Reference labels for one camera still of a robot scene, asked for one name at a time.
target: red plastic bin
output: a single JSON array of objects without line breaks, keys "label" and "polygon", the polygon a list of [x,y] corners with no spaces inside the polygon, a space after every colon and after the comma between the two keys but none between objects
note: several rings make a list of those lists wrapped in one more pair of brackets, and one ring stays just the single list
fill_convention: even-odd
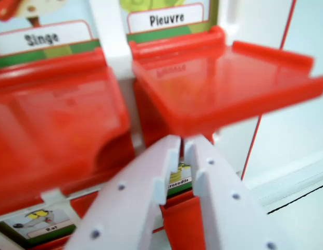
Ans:
[{"label": "red plastic bin", "polygon": [[218,26],[130,46],[138,84],[167,129],[181,137],[323,93],[323,77],[308,76],[311,57],[243,42],[227,46]]},{"label": "red plastic bin", "polygon": [[0,69],[0,213],[96,171],[110,178],[133,158],[132,144],[125,162],[102,149],[129,127],[101,48]]}]

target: red plastic shelf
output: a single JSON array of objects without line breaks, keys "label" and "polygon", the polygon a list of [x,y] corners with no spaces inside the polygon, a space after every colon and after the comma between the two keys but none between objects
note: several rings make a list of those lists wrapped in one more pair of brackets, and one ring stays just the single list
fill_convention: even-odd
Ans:
[{"label": "red plastic shelf", "polygon": [[313,59],[234,42],[209,32],[135,44],[133,71],[172,134],[208,134],[222,126],[323,93],[310,78]]},{"label": "red plastic shelf", "polygon": [[106,154],[117,162],[102,149],[127,131],[127,109],[101,49],[0,69],[0,210],[7,197],[19,203],[97,171],[114,175],[123,162],[97,161]]}]

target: cartoon animal illustration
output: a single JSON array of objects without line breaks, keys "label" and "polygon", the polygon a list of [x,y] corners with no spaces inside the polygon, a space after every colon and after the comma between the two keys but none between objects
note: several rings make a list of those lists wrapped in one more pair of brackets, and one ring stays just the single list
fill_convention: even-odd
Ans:
[{"label": "cartoon animal illustration", "polygon": [[14,224],[13,227],[14,228],[31,228],[41,222],[46,222],[46,223],[48,223],[49,226],[55,225],[53,211],[48,211],[48,210],[42,209],[42,210],[31,212],[28,215],[26,215],[25,217],[29,217],[32,220],[25,223],[25,224],[20,224],[20,223]]},{"label": "cartoon animal illustration", "polygon": [[179,163],[178,165],[178,172],[176,173],[172,173],[171,177],[170,177],[170,183],[174,183],[176,181],[180,181],[181,180],[181,171],[185,170],[185,169],[189,169],[191,166],[186,165],[185,163]]},{"label": "cartoon animal illustration", "polygon": [[0,21],[24,17],[39,27],[39,16],[62,8],[67,0],[0,0]]},{"label": "cartoon animal illustration", "polygon": [[130,12],[160,9],[182,5],[184,0],[120,0],[123,9]]}]

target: small hole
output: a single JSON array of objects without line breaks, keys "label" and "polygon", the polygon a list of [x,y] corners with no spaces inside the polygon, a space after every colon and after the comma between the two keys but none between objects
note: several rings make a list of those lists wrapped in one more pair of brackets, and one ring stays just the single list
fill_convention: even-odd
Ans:
[{"label": "small hole", "polygon": [[239,195],[239,194],[237,194],[237,193],[234,193],[234,194],[232,195],[232,198],[234,198],[234,199],[240,199],[240,195]]},{"label": "small hole", "polygon": [[213,159],[211,159],[211,158],[208,158],[208,159],[207,159],[207,162],[208,162],[210,165],[215,164],[215,161],[214,161]]},{"label": "small hole", "polygon": [[118,190],[123,190],[123,189],[125,189],[126,188],[126,186],[124,185],[124,184],[119,184],[118,185]]},{"label": "small hole", "polygon": [[93,230],[92,233],[91,233],[91,238],[93,240],[95,240],[96,238],[98,238],[100,236],[100,232],[99,230]]},{"label": "small hole", "polygon": [[276,245],[273,242],[268,242],[267,243],[267,248],[270,250],[276,250]]}]

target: red stripe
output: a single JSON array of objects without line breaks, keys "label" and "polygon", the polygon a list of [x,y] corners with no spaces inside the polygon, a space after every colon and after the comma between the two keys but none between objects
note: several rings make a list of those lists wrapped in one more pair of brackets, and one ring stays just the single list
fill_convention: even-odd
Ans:
[{"label": "red stripe", "polygon": [[[290,26],[290,23],[291,23],[291,18],[292,18],[293,11],[295,9],[295,5],[296,5],[296,0],[292,0],[289,16],[288,16],[288,20],[287,20],[287,24],[285,25],[282,42],[280,44],[280,49],[283,49],[283,47],[284,47],[285,39],[287,38],[287,34],[288,34],[288,31],[289,31],[289,26]],[[251,142],[251,145],[250,145],[250,150],[249,150],[249,153],[247,154],[247,158],[246,158],[245,166],[244,166],[244,169],[243,169],[243,173],[241,174],[241,179],[244,178],[244,175],[245,175],[245,172],[246,172],[247,163],[248,163],[250,155],[251,155],[251,151],[252,151],[253,144],[254,144],[254,141],[255,141],[255,137],[256,137],[260,122],[261,122],[261,118],[262,118],[262,115],[259,116],[259,119],[258,119],[256,127],[255,127],[253,139],[252,139],[252,142]]]},{"label": "red stripe", "polygon": [[157,228],[157,229],[153,230],[153,231],[152,231],[152,233],[156,233],[156,232],[159,232],[159,231],[161,231],[161,230],[163,230],[163,229],[164,229],[164,227],[161,227],[161,228]]}]

